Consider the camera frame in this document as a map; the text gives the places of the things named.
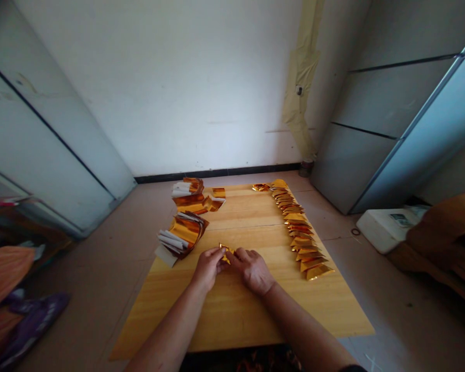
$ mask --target wall baseboard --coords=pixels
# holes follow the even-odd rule
[[[184,177],[198,177],[198,178],[210,178],[210,177],[223,177],[223,176],[238,176],[242,174],[254,174],[254,173],[268,173],[268,172],[284,172],[284,171],[296,171],[300,169],[300,163],[290,164],[276,164],[276,165],[261,165],[245,168],[225,168],[225,169],[214,169],[214,170],[199,170],[196,172],[183,172],[183,173],[171,173],[165,175],[155,176],[142,176],[134,177],[137,183],[153,183],[153,182],[165,182],[165,181],[179,181]]]

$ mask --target brown furniture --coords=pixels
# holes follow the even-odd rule
[[[465,299],[465,194],[447,199],[424,215],[387,257],[403,271],[426,272]]]
[[[251,184],[225,187],[226,203],[203,214],[210,222],[195,249],[173,268],[155,259],[112,351],[111,359],[131,358],[190,282],[198,257],[220,243],[255,249],[280,285],[336,337],[374,334],[337,266],[317,235],[314,238],[336,272],[308,282],[300,272],[292,238],[271,192]],[[211,194],[210,188],[205,193]],[[261,302],[229,269],[215,281],[204,303],[190,351],[208,351],[284,342]]]

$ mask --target white box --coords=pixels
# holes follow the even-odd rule
[[[356,226],[380,253],[386,254],[405,241],[408,230],[419,221],[406,209],[369,209]]]

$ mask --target hand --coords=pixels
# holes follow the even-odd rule
[[[261,297],[265,295],[275,284],[275,279],[262,256],[243,248],[236,249],[236,255],[226,252],[231,265],[241,273],[245,286]]]
[[[191,284],[209,292],[213,288],[217,274],[229,266],[227,262],[221,261],[224,252],[225,249],[219,247],[202,252],[191,279]]]

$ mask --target forearm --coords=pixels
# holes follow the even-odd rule
[[[126,371],[177,371],[195,332],[207,291],[190,284],[131,360]]]
[[[275,283],[262,302],[287,338],[306,371],[337,371],[357,364],[317,320]]]

